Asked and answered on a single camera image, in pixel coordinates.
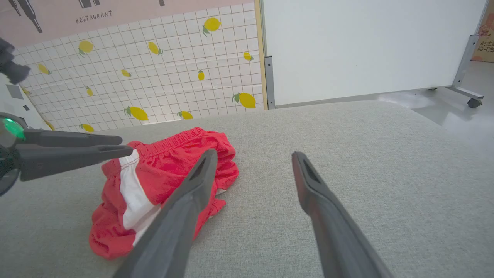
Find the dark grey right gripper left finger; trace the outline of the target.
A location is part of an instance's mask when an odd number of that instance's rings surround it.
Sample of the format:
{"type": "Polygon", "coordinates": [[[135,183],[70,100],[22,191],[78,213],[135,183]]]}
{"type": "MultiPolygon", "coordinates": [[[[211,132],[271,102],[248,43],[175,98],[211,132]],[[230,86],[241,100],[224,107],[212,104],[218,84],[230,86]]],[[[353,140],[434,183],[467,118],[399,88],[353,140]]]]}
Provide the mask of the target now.
{"type": "Polygon", "coordinates": [[[182,278],[199,214],[210,200],[217,151],[206,150],[113,275],[115,278],[182,278]]]}

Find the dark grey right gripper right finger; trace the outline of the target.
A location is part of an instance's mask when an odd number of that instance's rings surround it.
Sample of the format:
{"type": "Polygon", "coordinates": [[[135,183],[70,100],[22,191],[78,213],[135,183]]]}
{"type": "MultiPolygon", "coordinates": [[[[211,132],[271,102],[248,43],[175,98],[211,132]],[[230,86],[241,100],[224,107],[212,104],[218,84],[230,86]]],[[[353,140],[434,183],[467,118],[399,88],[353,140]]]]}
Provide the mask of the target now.
{"type": "Polygon", "coordinates": [[[393,275],[328,188],[307,155],[292,153],[300,206],[311,218],[326,278],[391,278],[393,275]]]}

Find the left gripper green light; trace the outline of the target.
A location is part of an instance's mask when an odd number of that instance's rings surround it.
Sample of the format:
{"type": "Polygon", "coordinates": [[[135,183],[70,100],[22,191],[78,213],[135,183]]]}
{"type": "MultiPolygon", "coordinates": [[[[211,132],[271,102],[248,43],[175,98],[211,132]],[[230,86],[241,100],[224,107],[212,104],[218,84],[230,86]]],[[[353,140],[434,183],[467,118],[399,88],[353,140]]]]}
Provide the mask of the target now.
{"type": "Polygon", "coordinates": [[[23,119],[0,113],[1,196],[14,186],[19,173],[21,181],[31,181],[126,157],[134,151],[120,145],[118,136],[27,128],[23,119]],[[15,148],[20,142],[31,145],[15,148]]]}

